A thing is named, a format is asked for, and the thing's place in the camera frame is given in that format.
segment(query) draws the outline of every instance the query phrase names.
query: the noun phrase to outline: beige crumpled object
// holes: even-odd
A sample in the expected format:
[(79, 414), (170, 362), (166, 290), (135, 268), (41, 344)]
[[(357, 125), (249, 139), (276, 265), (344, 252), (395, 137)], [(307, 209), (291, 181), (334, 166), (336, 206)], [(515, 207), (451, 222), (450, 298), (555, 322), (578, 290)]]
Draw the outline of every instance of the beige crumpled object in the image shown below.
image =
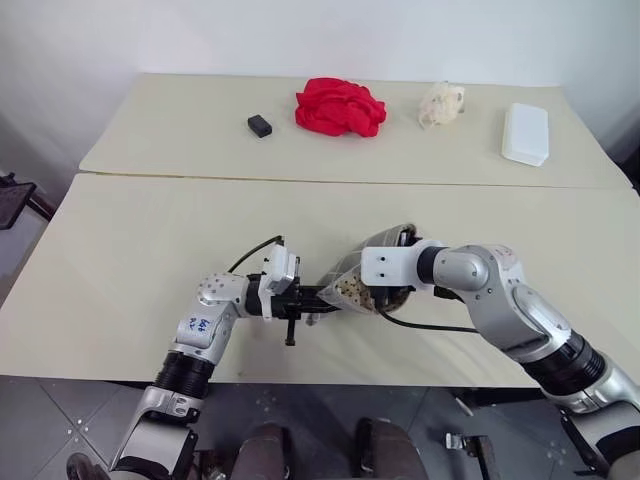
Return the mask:
[(418, 122), (428, 125), (444, 125), (464, 112), (464, 87), (448, 82), (436, 83), (422, 99)]

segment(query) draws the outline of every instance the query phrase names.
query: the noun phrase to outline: crumpled red fabric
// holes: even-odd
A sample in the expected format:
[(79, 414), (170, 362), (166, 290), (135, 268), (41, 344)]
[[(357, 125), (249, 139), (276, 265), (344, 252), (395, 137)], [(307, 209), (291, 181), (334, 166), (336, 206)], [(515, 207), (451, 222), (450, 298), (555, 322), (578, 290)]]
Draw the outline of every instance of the crumpled red fabric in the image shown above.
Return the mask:
[(387, 117), (384, 102), (367, 87), (338, 78), (312, 78), (296, 98), (296, 123), (334, 137), (346, 132), (375, 137)]

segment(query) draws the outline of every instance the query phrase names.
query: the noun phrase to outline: beige table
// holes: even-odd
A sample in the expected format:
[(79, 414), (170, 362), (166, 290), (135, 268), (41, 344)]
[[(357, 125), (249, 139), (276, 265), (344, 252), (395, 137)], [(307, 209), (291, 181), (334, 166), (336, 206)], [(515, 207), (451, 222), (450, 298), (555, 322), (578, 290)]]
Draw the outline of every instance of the beige table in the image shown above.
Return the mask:
[[(429, 85), (363, 82), (387, 103), (376, 138), (327, 137), (294, 122), (306, 79), (142, 75), (85, 171), (134, 175), (297, 181), (629, 188), (567, 104), (560, 88), (468, 85), (466, 111), (423, 130), (417, 109)], [(499, 154), (512, 102), (549, 112), (550, 157), (541, 168)], [(258, 139), (247, 118), (262, 114), (273, 134)]]
[[(151, 380), (198, 280), (276, 233), (316, 282), (363, 238), (412, 221), (449, 245), (500, 242), (530, 284), (640, 382), (640, 202), (626, 189), (322, 184), (81, 174), (0, 310), (0, 374)], [(253, 259), (240, 273), (259, 268)], [(408, 321), (469, 326), (414, 295)], [(237, 323), (219, 381), (530, 386), (479, 336), (336, 314)]]

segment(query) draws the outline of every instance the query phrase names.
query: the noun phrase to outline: white plastic container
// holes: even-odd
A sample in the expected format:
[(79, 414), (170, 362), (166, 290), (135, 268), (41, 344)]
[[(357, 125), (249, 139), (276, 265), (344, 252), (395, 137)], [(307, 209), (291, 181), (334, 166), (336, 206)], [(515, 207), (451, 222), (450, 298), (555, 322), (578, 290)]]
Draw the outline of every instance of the white plastic container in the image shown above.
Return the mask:
[(549, 114), (543, 108), (512, 103), (502, 137), (502, 156), (539, 167), (549, 157)]

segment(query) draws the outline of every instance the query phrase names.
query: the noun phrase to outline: gray tile floor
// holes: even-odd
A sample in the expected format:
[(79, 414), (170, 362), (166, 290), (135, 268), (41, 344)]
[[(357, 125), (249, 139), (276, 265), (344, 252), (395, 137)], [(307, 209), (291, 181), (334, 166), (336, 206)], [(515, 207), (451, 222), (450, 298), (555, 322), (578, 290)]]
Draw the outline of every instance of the gray tile floor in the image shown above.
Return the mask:
[[(0, 376), (0, 480), (63, 480), (73, 452), (108, 464), (141, 392), (105, 382)], [(352, 433), (363, 416), (405, 428), (434, 480), (481, 478), (476, 460), (444, 449), (448, 431), (489, 435), (506, 480), (565, 480), (583, 468), (547, 402), (474, 413), (466, 416), (440, 388), (214, 384), (195, 428), (199, 448), (233, 454), (256, 425), (287, 426), (298, 480), (348, 476)]]

